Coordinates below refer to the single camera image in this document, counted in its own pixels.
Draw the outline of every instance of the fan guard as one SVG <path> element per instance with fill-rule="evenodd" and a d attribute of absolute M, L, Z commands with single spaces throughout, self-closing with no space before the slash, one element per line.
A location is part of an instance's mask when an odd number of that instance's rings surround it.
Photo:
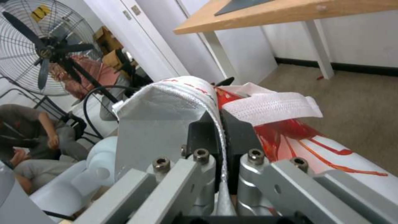
<path fill-rule="evenodd" d="M 93 60 L 101 59 L 101 51 L 93 43 L 93 30 L 83 17 L 66 5 L 55 0 L 9 0 L 3 8 L 40 38 L 60 39 L 67 35 L 68 44 L 92 43 L 93 50 L 70 54 L 86 55 Z M 45 88 L 39 90 L 37 80 L 40 64 L 34 65 L 37 59 L 39 56 L 35 45 L 0 14 L 0 74 L 33 93 L 47 96 L 68 95 L 64 84 L 55 81 L 51 75 L 48 76 Z"/>

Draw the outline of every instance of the white mesh strap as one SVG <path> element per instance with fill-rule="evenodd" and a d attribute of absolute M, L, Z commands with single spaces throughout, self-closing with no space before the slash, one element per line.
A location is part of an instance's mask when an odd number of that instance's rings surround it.
<path fill-rule="evenodd" d="M 312 97 L 295 92 L 256 94 L 227 103 L 223 108 L 253 126 L 293 118 L 322 117 Z"/>

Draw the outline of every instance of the carpet floor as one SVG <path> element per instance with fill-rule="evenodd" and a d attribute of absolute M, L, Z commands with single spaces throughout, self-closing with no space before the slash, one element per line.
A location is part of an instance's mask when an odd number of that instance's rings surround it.
<path fill-rule="evenodd" d="M 318 68 L 279 67 L 260 86 L 312 96 L 323 118 L 301 120 L 398 176 L 398 77 L 336 71 L 317 80 Z"/>

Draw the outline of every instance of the door hinge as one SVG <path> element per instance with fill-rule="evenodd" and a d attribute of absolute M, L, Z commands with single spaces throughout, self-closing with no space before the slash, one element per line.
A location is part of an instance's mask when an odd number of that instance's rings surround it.
<path fill-rule="evenodd" d="M 134 5 L 133 7 L 131 7 L 131 10 L 134 12 L 134 14 L 136 16 L 138 16 L 139 14 L 141 14 L 141 10 L 138 8 L 137 5 Z"/>
<path fill-rule="evenodd" d="M 124 11 L 123 11 L 123 14 L 126 16 L 126 18 L 127 18 L 128 20 L 131 20 L 131 19 L 132 19 L 131 16 L 130 16 L 130 13 L 129 13 L 128 11 L 124 10 Z"/>

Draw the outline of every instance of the gray shirt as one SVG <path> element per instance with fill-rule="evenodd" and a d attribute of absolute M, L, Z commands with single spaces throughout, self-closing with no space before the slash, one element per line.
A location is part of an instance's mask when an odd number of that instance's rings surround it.
<path fill-rule="evenodd" d="M 16 104 L 0 106 L 0 135 L 32 139 L 47 135 L 39 121 L 41 111 Z"/>

